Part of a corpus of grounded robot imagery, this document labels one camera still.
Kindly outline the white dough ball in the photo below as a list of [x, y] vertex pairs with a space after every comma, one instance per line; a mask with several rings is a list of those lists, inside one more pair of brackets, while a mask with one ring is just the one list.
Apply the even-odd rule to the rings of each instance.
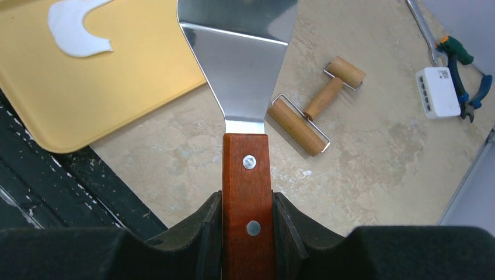
[[47, 24], [57, 47], [75, 58], [112, 52], [110, 39], [97, 37], [85, 27], [87, 15], [108, 3], [106, 0], [70, 0], [52, 4], [48, 10]]

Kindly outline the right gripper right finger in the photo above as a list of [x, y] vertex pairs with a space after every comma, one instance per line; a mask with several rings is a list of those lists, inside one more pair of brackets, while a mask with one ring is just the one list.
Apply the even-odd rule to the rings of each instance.
[[494, 237], [467, 226], [359, 226], [341, 236], [273, 194], [278, 279], [493, 279]]

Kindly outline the wooden dough roller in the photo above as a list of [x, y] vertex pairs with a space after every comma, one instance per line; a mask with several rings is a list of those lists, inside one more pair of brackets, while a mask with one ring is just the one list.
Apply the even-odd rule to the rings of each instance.
[[279, 94], [271, 103], [267, 114], [308, 155], [325, 152], [332, 140], [316, 124], [315, 120], [329, 107], [343, 88], [357, 91], [363, 85], [366, 73], [344, 58], [336, 56], [323, 69], [330, 77], [329, 83], [305, 107], [300, 109], [285, 94]]

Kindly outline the yellow tray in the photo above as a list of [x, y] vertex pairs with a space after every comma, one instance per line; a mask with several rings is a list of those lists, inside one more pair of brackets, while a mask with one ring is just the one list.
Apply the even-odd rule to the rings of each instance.
[[91, 11], [87, 30], [113, 49], [86, 58], [57, 47], [52, 4], [1, 2], [1, 90], [42, 148], [77, 151], [205, 83], [176, 1], [111, 1]]

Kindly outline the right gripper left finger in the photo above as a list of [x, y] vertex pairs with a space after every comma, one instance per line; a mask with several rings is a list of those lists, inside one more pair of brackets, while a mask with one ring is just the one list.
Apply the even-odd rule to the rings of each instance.
[[122, 228], [1, 231], [2, 279], [219, 279], [221, 193], [143, 241]]

